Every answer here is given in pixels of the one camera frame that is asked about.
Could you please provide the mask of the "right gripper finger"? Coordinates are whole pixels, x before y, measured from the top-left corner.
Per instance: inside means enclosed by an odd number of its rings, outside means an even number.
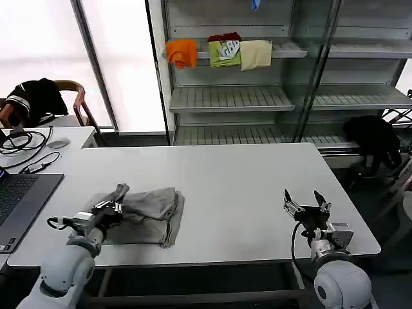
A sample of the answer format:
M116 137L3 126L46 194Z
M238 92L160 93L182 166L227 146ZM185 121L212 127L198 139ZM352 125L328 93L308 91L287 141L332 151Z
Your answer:
M283 208L294 220L298 220L305 211L303 206L292 200L287 189L284 190Z
M320 211L329 213L332 207L332 204L326 201L325 197L316 190L314 191L314 196L315 196L315 199L317 201Z

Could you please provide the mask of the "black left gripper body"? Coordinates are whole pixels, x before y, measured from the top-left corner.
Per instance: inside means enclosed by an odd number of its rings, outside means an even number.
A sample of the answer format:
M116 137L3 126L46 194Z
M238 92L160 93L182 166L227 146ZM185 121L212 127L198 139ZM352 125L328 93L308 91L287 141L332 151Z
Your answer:
M123 213L115 213L112 206L104 209L91 209L91 212L94 215L94 227L101 230L107 230L123 220Z

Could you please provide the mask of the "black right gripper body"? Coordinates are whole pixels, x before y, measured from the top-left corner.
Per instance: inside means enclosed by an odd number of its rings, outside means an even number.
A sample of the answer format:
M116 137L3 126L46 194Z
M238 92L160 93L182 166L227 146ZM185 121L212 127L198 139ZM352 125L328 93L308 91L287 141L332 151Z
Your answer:
M301 209L294 214L294 219L302 222L305 230L310 232L316 229L326 230L329 217L330 211L315 206L301 206Z

